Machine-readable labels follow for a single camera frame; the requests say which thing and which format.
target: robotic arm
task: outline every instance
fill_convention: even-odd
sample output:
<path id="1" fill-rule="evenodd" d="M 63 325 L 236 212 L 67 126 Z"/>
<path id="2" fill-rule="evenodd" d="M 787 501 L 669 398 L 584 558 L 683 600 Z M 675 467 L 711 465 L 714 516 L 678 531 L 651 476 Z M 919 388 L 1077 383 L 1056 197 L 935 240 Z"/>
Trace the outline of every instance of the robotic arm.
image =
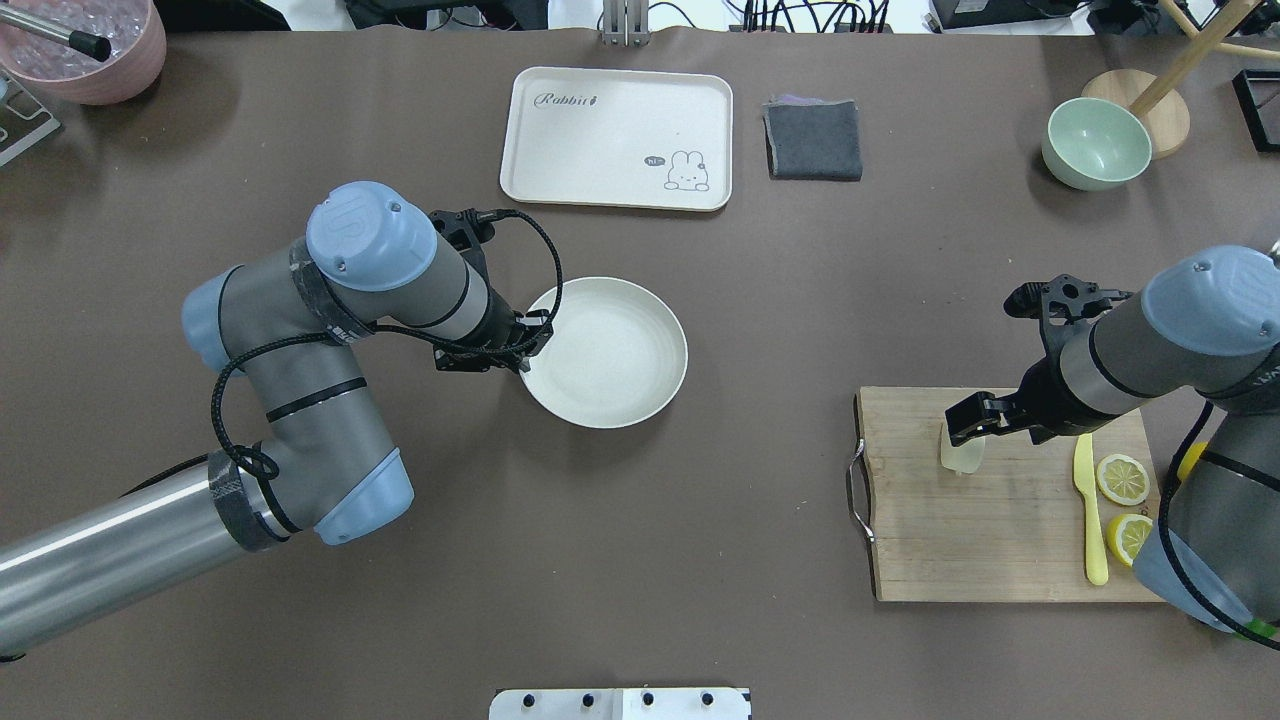
<path id="1" fill-rule="evenodd" d="M 1014 291 L 1005 310 L 1039 320 L 1046 357 L 1012 395 L 979 392 L 950 407 L 951 445 L 1023 429 L 1037 445 L 1079 436 L 1193 387 L 1228 415 L 1162 509 L 1161 538 L 1170 537 L 1178 566 L 1220 611 L 1272 632 L 1280 618 L 1280 260 L 1211 247 L 1115 306 L 1130 296 L 1070 275 Z M 1147 542 L 1134 571 L 1185 612 L 1236 629 L 1190 594 L 1164 542 Z"/>
<path id="2" fill-rule="evenodd" d="M 303 238 L 193 291 L 183 331 L 221 372 L 223 450 L 0 548 L 0 660 L 306 528 L 340 544 L 404 512 L 413 488 L 348 346 L 401 332 L 431 338 L 438 369 L 521 369 L 554 309 L 521 315 L 489 286 L 480 243 L 511 215 L 428 215 L 355 182 L 315 209 Z M 401 325 L 376 325 L 384 316 Z M 220 389 L 241 366 L 274 436 L 255 448 L 220 427 Z"/>

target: brown table surface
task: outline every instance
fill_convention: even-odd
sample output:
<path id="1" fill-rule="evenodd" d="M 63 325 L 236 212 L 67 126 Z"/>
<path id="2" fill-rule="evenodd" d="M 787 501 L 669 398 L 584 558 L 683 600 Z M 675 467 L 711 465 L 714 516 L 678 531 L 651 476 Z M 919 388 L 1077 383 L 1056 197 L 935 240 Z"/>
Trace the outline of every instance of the brown table surface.
<path id="1" fill-rule="evenodd" d="M 590 31 L 174 37 L 157 87 L 0 170 L 0 542 L 215 447 L 212 374 L 178 309 L 302 232 L 358 178 L 426 209 L 509 206 L 511 83 L 531 65 L 713 73 L 735 94 L 719 213 L 527 208 L 570 277 L 659 295 L 689 336 L 684 389 L 596 432 L 506 374 L 444 375 L 426 346 L 358 355 L 417 500 L 340 548 L 314 533 L 0 669 L 5 717 L 485 717 L 497 688 L 750 687 L 755 717 L 1263 717 L 1280 665 L 1169 606 L 883 605 L 842 470 L 860 386 L 1007 386 L 1039 355 L 1002 315 L 1069 272 L 1137 290 L 1215 243 L 1280 234 L 1280 164 L 1254 152 L 1210 58 L 1187 146 L 1074 192 L 1038 159 L 1057 102 L 1174 40 L 765 37 Z M 760 104 L 854 97 L 859 183 L 769 179 Z M 504 223 L 494 283 L 550 283 Z M 265 432 L 246 383 L 228 421 Z M 1157 470 L 1198 407 L 1146 410 Z"/>

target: white plate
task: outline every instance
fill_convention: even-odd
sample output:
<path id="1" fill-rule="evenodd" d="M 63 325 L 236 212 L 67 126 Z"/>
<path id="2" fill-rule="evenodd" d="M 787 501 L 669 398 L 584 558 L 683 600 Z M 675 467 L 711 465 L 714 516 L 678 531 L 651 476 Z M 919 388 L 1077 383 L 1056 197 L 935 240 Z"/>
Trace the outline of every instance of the white plate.
<path id="1" fill-rule="evenodd" d="M 522 202 L 716 210 L 732 179 L 733 91 L 716 76 L 529 68 L 502 190 Z"/>
<path id="2" fill-rule="evenodd" d="M 550 309 L 556 288 L 530 310 Z M 617 278 L 564 283 L 554 334 L 521 373 L 543 407 L 586 428 L 622 428 L 662 410 L 685 382 L 689 345 L 667 304 Z"/>

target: wooden stick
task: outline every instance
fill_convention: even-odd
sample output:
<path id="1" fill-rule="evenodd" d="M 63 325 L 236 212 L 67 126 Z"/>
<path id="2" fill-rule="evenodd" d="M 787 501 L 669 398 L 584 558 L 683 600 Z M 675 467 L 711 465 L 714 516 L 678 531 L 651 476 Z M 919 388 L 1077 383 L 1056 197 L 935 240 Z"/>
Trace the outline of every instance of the wooden stick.
<path id="1" fill-rule="evenodd" d="M 1196 37 L 1197 35 L 1199 35 L 1199 31 L 1196 29 L 1196 26 L 1192 23 L 1190 18 L 1187 17 L 1187 13 L 1183 13 L 1181 8 L 1174 4 L 1174 0 L 1160 0 L 1160 6 L 1166 13 L 1169 13 L 1169 17 L 1172 18 L 1175 23 L 1178 23 L 1178 27 L 1181 28 L 1183 33 L 1187 37 Z M 1266 50 L 1262 47 L 1249 47 L 1248 45 L 1235 45 L 1231 42 L 1222 42 L 1213 50 L 1217 50 L 1219 53 L 1226 53 L 1229 55 L 1239 55 L 1242 58 L 1257 58 L 1260 60 L 1280 60 L 1280 51 Z"/>
<path id="2" fill-rule="evenodd" d="M 1151 83 L 1147 90 L 1133 101 L 1129 106 L 1129 111 L 1139 118 L 1151 111 L 1157 102 L 1169 95 L 1169 91 L 1178 87 L 1178 83 L 1183 82 L 1187 73 L 1196 69 L 1196 65 L 1208 55 L 1213 46 L 1222 41 L 1224 37 L 1231 33 L 1236 26 L 1258 6 L 1262 0 L 1231 0 L 1213 20 L 1208 23 L 1203 32 L 1192 38 L 1192 44 L 1183 50 L 1183 54 L 1174 60 L 1174 64 L 1169 67 L 1165 74 L 1156 78 L 1156 82 Z"/>

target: black box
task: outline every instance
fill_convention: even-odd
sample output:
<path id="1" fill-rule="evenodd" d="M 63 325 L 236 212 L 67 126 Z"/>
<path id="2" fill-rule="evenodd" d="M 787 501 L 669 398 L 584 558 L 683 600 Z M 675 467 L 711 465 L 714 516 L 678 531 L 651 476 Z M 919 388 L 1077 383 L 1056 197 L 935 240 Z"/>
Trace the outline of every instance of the black box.
<path id="1" fill-rule="evenodd" d="M 1065 18 L 1075 3 L 1046 0 L 932 0 L 943 29 Z"/>

